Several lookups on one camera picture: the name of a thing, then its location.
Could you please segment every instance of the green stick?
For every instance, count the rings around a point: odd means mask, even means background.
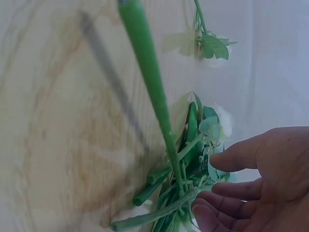
[[[199,4],[198,0],[194,0],[194,3],[197,7],[197,12],[198,12],[199,18],[201,20],[201,24],[202,24],[202,28],[204,30],[204,33],[207,34],[207,29],[206,29],[206,26],[205,26],[204,15],[203,15],[203,12],[202,12],[202,9],[201,9],[201,5]]]
[[[210,191],[210,190],[211,190],[210,186],[202,186],[202,187],[199,187],[199,188],[195,188],[193,190],[186,192],[186,194],[184,196],[182,196],[179,200],[175,201],[174,203],[170,204],[169,206],[166,206],[163,209],[160,209],[160,210],[155,211],[153,213],[132,217],[132,218],[129,218],[129,219],[126,219],[126,220],[112,222],[111,223],[111,229],[115,232],[121,232],[121,231],[133,229],[135,227],[157,221],[160,218],[162,218],[166,215],[169,215],[172,212],[174,212],[175,210],[177,210],[185,202],[193,201],[200,192]]]
[[[169,121],[169,109],[146,14],[139,0],[119,0],[118,9],[140,65],[140,71],[166,143],[176,181],[180,193],[182,193],[182,179]]]

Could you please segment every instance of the white wall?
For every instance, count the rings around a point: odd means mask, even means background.
[[[201,1],[208,30],[233,41],[221,69],[200,66],[197,92],[235,119],[229,144],[309,122],[309,1]],[[241,175],[239,180],[255,175]]]

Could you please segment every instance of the artificial plant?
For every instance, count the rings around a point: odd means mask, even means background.
[[[139,0],[119,0],[118,3],[120,16],[165,140],[169,162],[148,174],[145,189],[133,199],[134,205],[142,205],[162,186],[156,211],[114,221],[111,223],[111,229],[121,232],[154,222],[154,232],[177,231],[180,223],[191,231],[194,217],[190,209],[191,202],[199,192],[209,191],[215,183],[227,181],[229,178],[229,173],[220,173],[209,163],[210,155],[222,152],[224,148],[220,119],[213,108],[203,106],[199,97],[194,94],[195,101],[189,105],[182,139],[176,146],[160,69],[143,6]]]

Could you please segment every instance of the leaf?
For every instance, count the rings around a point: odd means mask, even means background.
[[[223,58],[228,60],[228,49],[219,39],[211,35],[204,35],[202,41],[204,42],[203,46],[207,44],[217,59]]]
[[[198,97],[196,93],[194,93],[194,96],[195,96],[195,101],[197,102],[197,108],[199,112],[199,122],[201,122],[203,120],[203,105],[202,105],[201,99]]]
[[[220,40],[222,43],[224,43],[225,46],[229,46],[231,44],[237,44],[238,43],[238,42],[232,42],[232,41],[230,41],[230,39],[218,38],[218,40]]]
[[[217,123],[220,122],[219,116],[217,115],[216,111],[211,107],[204,106],[204,116],[206,118],[215,116],[217,117]]]
[[[216,116],[208,117],[199,125],[199,131],[215,141],[220,139],[220,125]]]
[[[209,136],[209,133],[211,131],[211,124],[217,124],[217,118],[215,116],[208,117],[205,120],[201,121],[198,129],[200,132],[202,132],[205,135]]]
[[[202,43],[202,47],[203,47],[203,51],[204,51],[204,53],[203,53],[204,58],[206,58],[206,59],[213,58],[213,51],[212,51],[211,47],[203,41],[201,43]]]

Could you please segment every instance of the wood grain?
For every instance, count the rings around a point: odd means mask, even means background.
[[[143,3],[179,132],[196,61],[178,44],[194,34],[164,37],[188,31],[194,8]],[[0,15],[0,225],[105,231],[165,148],[116,2],[4,0]]]

